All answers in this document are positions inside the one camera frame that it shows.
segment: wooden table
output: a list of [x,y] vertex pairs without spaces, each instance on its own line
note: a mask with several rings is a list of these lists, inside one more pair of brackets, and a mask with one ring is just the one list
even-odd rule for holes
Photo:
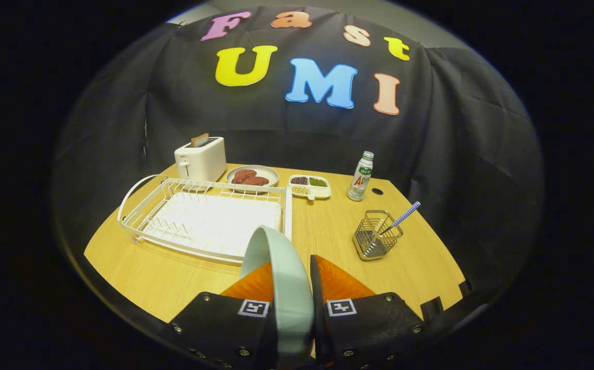
[[[228,164],[226,173],[239,164]],[[332,196],[312,204],[293,198],[292,243],[310,271],[310,256],[318,254],[352,274],[376,293],[395,292],[416,314],[420,305],[438,295],[443,309],[461,299],[464,277],[454,258],[435,232],[416,211],[400,227],[404,235],[381,260],[362,261],[352,241],[353,232],[369,209],[385,209],[397,218],[411,204],[388,180],[372,178],[363,201],[347,198],[351,175],[274,168],[276,187],[285,187],[291,175],[322,176],[329,181]],[[175,166],[163,175],[177,178]],[[157,188],[163,176],[150,180],[130,196],[123,209],[131,208]],[[379,188],[384,194],[370,191]],[[93,235],[85,256],[118,292],[165,322],[173,319],[200,292],[221,293],[240,278],[241,265],[189,255],[140,241],[135,244],[116,221],[118,208]]]

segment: beans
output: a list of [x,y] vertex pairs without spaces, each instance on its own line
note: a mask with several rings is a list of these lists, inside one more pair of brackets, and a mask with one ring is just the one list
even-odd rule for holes
[[327,183],[319,178],[311,178],[311,185],[314,185],[315,187],[326,187]]
[[307,195],[308,189],[302,187],[293,187],[292,192],[295,194]]
[[305,177],[295,177],[290,181],[291,183],[298,183],[299,185],[308,185],[308,179]]

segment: blue striped straw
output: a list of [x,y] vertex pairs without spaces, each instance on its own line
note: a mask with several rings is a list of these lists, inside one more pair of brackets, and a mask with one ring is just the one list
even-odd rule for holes
[[411,208],[409,208],[409,211],[406,211],[402,216],[400,216],[400,218],[398,218],[397,220],[395,220],[395,222],[393,222],[393,225],[390,225],[390,227],[384,231],[382,231],[379,235],[384,234],[384,232],[393,229],[393,227],[396,227],[400,222],[404,221],[405,218],[407,218],[411,213],[413,213],[416,209],[418,209],[418,207],[420,206],[420,202],[417,201],[413,204],[413,206],[411,206]]

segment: toaster lever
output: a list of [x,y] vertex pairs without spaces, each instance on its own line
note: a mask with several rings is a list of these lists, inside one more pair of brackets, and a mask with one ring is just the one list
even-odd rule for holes
[[189,162],[180,162],[181,166],[185,166],[185,169],[187,170],[187,176],[189,177]]

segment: grey wall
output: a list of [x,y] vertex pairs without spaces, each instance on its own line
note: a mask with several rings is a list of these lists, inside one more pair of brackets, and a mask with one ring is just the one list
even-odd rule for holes
[[335,9],[365,18],[391,30],[402,33],[425,47],[458,47],[470,49],[452,33],[426,18],[385,0],[211,0],[169,20],[170,23],[192,23],[208,16],[261,5],[304,5]]

